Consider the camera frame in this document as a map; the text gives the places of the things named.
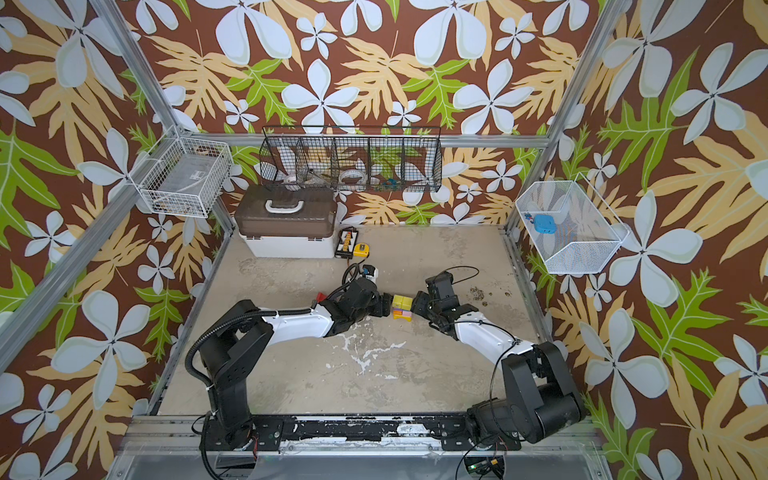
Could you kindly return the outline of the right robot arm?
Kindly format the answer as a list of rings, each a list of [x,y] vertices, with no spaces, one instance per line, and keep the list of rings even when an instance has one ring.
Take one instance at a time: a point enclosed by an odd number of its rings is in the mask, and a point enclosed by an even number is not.
[[[579,423],[587,409],[560,349],[552,342],[534,344],[492,323],[475,306],[462,304],[453,275],[443,271],[425,280],[412,312],[431,328],[473,348],[503,377],[505,397],[492,393],[467,410],[469,437],[476,445],[497,441],[518,449],[538,443]]]

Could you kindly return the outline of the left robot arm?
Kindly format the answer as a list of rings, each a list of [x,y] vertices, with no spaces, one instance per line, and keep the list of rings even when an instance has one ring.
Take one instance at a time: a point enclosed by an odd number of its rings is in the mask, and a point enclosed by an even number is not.
[[[340,335],[367,317],[388,316],[393,300],[362,277],[305,308],[268,309],[250,300],[233,305],[192,343],[184,359],[185,370],[203,383],[210,403],[201,449],[236,450],[254,441],[247,378],[267,347]]]

